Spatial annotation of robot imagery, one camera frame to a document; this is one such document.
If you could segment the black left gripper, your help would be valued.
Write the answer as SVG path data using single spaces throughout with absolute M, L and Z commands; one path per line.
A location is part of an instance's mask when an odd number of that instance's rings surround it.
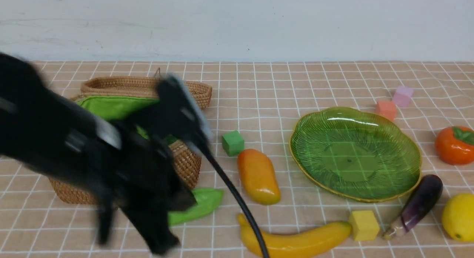
M 179 245 L 168 213 L 188 209 L 196 200 L 176 173 L 163 140 L 147 140 L 125 121 L 111 124 L 119 133 L 121 147 L 93 143 L 89 148 L 89 182 L 98 203 L 97 243 L 108 245 L 117 205 L 150 252 L 165 255 Z

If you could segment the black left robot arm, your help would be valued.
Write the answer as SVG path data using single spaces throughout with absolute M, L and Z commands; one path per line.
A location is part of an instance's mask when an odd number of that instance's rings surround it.
M 5 53 L 1 154 L 91 194 L 102 246 L 118 206 L 150 252 L 165 255 L 180 243 L 169 227 L 169 212 L 196 202 L 163 141 L 147 140 L 134 124 L 106 121 L 81 108 L 47 88 L 31 63 Z

